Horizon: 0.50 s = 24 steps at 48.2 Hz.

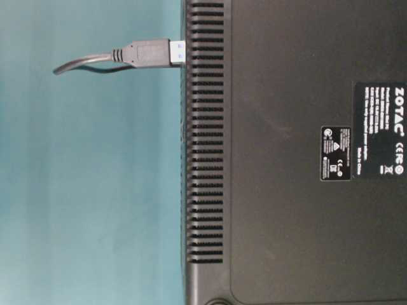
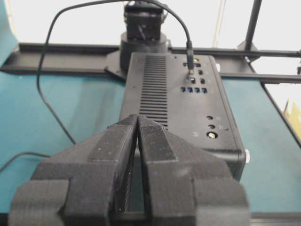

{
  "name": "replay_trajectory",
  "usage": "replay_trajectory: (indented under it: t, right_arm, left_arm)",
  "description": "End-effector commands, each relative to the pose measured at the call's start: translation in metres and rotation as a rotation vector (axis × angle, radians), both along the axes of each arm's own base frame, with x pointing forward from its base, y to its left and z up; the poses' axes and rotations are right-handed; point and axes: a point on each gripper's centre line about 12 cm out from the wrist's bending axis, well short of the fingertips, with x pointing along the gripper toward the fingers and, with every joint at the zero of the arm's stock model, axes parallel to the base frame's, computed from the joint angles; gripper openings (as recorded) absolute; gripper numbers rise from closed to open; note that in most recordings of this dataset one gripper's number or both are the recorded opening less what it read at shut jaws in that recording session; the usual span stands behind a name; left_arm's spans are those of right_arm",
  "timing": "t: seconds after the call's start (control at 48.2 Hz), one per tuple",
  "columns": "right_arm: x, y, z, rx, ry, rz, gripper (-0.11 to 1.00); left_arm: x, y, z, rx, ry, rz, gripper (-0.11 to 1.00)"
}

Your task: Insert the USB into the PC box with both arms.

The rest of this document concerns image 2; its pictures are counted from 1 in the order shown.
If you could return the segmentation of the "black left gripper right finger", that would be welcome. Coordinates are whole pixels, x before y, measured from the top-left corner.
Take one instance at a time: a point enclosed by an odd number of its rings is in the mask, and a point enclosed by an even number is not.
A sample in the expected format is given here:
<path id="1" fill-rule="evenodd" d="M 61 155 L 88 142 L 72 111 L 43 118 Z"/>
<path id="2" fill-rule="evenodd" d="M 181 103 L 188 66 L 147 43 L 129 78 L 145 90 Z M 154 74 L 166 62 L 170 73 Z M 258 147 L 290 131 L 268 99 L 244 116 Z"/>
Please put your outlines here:
<path id="1" fill-rule="evenodd" d="M 138 118 L 145 211 L 154 226 L 247 226 L 243 186 L 221 158 Z"/>

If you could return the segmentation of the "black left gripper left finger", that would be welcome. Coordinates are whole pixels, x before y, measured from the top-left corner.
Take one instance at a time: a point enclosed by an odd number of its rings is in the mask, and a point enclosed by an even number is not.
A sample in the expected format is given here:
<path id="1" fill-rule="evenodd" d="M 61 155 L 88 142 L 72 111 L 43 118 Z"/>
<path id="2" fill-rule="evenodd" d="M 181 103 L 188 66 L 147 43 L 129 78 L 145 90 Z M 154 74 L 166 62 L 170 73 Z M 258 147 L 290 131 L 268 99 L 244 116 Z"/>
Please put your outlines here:
<path id="1" fill-rule="evenodd" d="M 132 114 L 39 163 L 16 190 L 10 226 L 108 226 L 129 210 L 137 140 Z"/>

